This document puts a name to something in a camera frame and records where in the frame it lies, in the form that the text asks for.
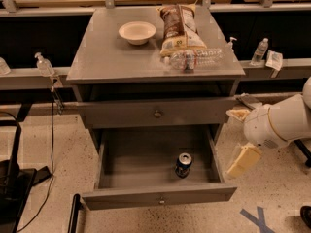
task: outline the bowl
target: bowl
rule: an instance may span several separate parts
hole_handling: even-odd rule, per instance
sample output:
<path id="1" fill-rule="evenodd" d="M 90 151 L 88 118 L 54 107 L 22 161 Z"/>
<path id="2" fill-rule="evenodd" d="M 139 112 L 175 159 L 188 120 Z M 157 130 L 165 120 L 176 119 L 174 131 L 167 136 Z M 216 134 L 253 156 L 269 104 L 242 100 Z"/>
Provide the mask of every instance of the bowl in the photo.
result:
<path id="1" fill-rule="evenodd" d="M 119 29 L 121 37 L 132 45 L 143 45 L 156 33 L 156 28 L 145 21 L 132 21 Z"/>

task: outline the black can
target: black can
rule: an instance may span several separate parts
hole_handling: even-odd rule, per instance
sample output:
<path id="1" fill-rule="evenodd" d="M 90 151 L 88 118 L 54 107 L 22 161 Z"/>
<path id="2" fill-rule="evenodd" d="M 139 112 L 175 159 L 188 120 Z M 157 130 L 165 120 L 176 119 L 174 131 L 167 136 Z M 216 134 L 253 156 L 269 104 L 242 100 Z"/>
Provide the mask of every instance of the black can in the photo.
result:
<path id="1" fill-rule="evenodd" d="M 176 161 L 175 173 L 180 178 L 185 178 L 189 174 L 191 164 L 192 158 L 190 154 L 186 152 L 181 153 Z"/>

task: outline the clear water bottle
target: clear water bottle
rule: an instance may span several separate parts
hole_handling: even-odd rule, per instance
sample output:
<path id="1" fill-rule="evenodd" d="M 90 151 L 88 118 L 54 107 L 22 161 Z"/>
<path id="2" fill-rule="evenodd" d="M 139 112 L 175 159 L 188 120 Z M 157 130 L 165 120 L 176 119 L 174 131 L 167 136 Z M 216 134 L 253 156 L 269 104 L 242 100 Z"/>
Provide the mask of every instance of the clear water bottle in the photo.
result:
<path id="1" fill-rule="evenodd" d="M 260 65 L 260 62 L 262 61 L 264 54 L 266 53 L 268 47 L 269 47 L 268 39 L 263 38 L 263 40 L 259 42 L 259 45 L 257 46 L 254 52 L 254 55 L 251 61 L 252 66 Z"/>
<path id="2" fill-rule="evenodd" d="M 40 52 L 37 52 L 35 54 L 35 58 L 38 59 L 37 67 L 38 67 L 42 76 L 50 77 L 50 76 L 53 76 L 55 74 L 55 71 L 54 71 L 50 61 L 48 59 L 44 58 Z"/>
<path id="3" fill-rule="evenodd" d="M 222 58 L 222 49 L 180 50 L 171 55 L 169 65 L 174 69 L 193 71 L 215 65 Z"/>
<path id="4" fill-rule="evenodd" d="M 8 66 L 7 62 L 0 57 L 0 75 L 5 75 L 11 72 L 10 67 Z"/>

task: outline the closed drawer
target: closed drawer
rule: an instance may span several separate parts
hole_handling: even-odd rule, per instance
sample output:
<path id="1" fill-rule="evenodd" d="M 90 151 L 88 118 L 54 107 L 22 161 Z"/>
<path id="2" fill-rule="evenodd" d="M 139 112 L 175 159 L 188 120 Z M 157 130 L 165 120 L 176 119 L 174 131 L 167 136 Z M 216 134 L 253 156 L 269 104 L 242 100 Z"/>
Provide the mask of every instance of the closed drawer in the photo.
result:
<path id="1" fill-rule="evenodd" d="M 183 179 L 174 171 L 182 152 L 193 159 Z M 236 189 L 205 125 L 105 130 L 99 156 L 95 190 L 83 194 L 91 210 L 227 201 Z"/>
<path id="2" fill-rule="evenodd" d="M 226 122 L 232 97 L 79 103 L 86 128 L 217 124 Z"/>

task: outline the cabinet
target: cabinet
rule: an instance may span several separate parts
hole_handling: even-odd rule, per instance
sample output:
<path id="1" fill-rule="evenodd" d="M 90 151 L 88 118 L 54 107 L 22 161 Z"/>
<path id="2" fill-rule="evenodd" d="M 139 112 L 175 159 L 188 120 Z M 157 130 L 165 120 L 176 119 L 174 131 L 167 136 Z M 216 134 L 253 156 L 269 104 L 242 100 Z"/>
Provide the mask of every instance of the cabinet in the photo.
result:
<path id="1" fill-rule="evenodd" d="M 133 20 L 155 26 L 146 45 L 118 35 Z M 205 70 L 167 72 L 155 7 L 93 14 L 67 76 L 99 154 L 94 191 L 83 194 L 91 209 L 227 201 L 236 189 L 224 182 L 214 145 L 244 71 L 206 8 L 196 8 L 195 22 L 225 57 Z M 182 152 L 194 159 L 185 179 L 174 172 Z"/>

